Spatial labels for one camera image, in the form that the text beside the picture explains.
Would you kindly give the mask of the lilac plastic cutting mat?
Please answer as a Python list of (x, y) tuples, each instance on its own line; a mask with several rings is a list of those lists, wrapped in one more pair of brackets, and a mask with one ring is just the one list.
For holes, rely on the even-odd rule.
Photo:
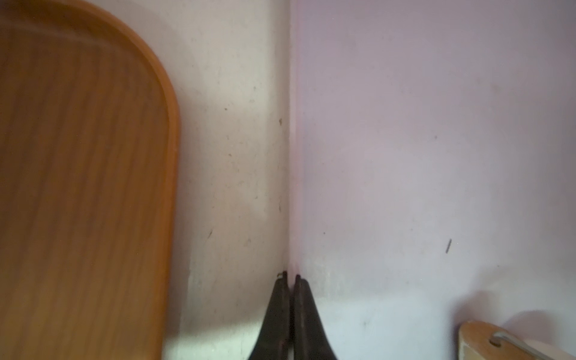
[(575, 352), (575, 3), (294, 1), (291, 269), (339, 359)]

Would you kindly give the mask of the wooden dough roller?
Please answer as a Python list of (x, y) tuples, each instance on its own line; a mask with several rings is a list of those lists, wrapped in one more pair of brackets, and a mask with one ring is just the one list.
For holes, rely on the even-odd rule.
[(489, 322), (468, 321), (457, 333), (457, 358), (461, 360), (561, 359)]

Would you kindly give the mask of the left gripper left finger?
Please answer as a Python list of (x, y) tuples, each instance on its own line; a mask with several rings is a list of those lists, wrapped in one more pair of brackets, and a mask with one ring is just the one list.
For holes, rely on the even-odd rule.
[(288, 274), (277, 276), (249, 360), (286, 360), (291, 343), (291, 293)]

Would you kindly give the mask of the white dough piece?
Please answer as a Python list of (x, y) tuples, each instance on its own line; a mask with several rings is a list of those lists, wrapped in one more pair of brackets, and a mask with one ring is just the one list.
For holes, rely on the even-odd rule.
[(539, 340), (526, 339), (525, 344), (536, 354), (536, 359), (575, 360), (575, 356)]

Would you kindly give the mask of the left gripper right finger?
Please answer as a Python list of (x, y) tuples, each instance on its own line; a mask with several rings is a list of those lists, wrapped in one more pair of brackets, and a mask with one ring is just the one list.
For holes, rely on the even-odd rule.
[(336, 360), (310, 284), (299, 274), (293, 288), (293, 348), (296, 360)]

